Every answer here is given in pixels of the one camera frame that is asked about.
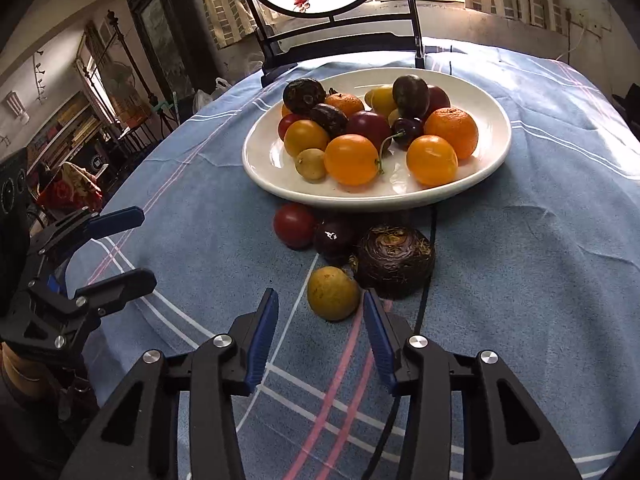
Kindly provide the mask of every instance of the oval plate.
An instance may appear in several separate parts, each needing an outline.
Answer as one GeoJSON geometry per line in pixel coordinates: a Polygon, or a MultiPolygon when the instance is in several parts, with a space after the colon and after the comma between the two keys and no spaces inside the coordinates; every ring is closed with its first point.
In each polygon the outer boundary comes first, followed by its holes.
{"type": "Polygon", "coordinates": [[[382,176],[359,189],[348,189],[330,177],[311,183],[296,171],[278,136],[279,102],[249,131],[242,146],[242,164],[249,177],[264,190],[294,202],[325,208],[381,211],[406,209],[439,202],[486,179],[503,163],[511,145],[511,123],[498,101],[477,86],[440,72],[417,68],[369,68],[323,79],[325,89],[364,94],[376,86],[392,84],[398,76],[415,74],[440,86],[451,106],[469,113],[478,125],[479,141],[474,154],[463,161],[456,180],[445,186],[425,188],[406,168],[406,153],[392,144],[391,155],[383,159],[382,176]]]}

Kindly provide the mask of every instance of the speaker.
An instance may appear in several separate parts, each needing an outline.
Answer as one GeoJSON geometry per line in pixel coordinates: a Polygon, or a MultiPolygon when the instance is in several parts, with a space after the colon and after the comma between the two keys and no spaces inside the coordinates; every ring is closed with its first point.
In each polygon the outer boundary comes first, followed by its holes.
{"type": "Polygon", "coordinates": [[[27,149],[0,160],[0,315],[6,311],[29,250],[27,149]]]}

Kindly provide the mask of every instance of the tablecloth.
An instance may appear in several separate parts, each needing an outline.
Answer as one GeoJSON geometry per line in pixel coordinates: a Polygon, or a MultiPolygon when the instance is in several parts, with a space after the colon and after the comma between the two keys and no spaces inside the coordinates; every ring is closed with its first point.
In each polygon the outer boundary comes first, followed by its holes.
{"type": "MultiPolygon", "coordinates": [[[[492,176],[437,205],[438,259],[422,333],[448,351],[498,352],[583,477],[596,478],[640,418],[640,144],[598,89],[562,62],[457,41],[425,44],[447,49],[428,55],[429,69],[451,70],[498,100],[513,142],[492,176]]],[[[133,267],[158,278],[155,293],[103,319],[86,345],[100,402],[143,351],[196,348],[254,310],[272,286],[280,319],[263,384],[234,398],[246,476],[360,477],[392,403],[362,312],[330,324],[310,311],[305,284],[322,260],[274,236],[271,219],[283,202],[246,176],[241,147],[288,80],[412,63],[397,52],[314,60],[265,89],[259,74],[249,76],[142,162],[105,212],[139,205],[144,224],[90,241],[66,274],[71,294],[133,267]]],[[[429,208],[407,217],[428,234],[429,208]]],[[[413,323],[418,297],[387,306],[413,323]]],[[[406,400],[374,478],[395,478],[406,400]]],[[[187,405],[180,404],[181,479],[189,473],[187,405]]],[[[453,406],[450,474],[462,478],[459,397],[453,406]]]]}

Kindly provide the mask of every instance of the silver screw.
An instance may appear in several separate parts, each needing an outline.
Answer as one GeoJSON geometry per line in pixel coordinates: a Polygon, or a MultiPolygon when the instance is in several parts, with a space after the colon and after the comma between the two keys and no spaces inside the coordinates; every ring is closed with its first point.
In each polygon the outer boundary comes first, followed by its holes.
{"type": "Polygon", "coordinates": [[[424,348],[429,344],[429,342],[423,335],[412,335],[409,338],[409,344],[414,348],[424,348]]]}
{"type": "Polygon", "coordinates": [[[158,350],[147,350],[142,354],[142,360],[148,365],[157,362],[159,358],[160,352],[158,350]]]}
{"type": "Polygon", "coordinates": [[[224,348],[225,346],[229,346],[233,339],[229,334],[219,334],[213,338],[213,344],[218,348],[224,348]]]}
{"type": "Polygon", "coordinates": [[[480,354],[480,358],[488,365],[492,365],[498,362],[498,354],[493,350],[485,350],[480,354]]]}

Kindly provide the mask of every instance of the cherry stem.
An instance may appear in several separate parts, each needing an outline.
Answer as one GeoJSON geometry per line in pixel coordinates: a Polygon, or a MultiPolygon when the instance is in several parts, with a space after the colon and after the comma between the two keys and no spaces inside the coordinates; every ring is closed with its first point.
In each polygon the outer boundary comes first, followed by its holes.
{"type": "Polygon", "coordinates": [[[382,141],[382,144],[380,144],[380,150],[378,152],[378,173],[380,175],[382,175],[383,173],[385,173],[385,171],[382,169],[382,152],[385,151],[385,144],[386,142],[389,140],[393,140],[393,139],[397,139],[398,137],[402,137],[404,135],[404,133],[399,133],[399,134],[393,134],[390,137],[387,137],[385,140],[382,141]]]}

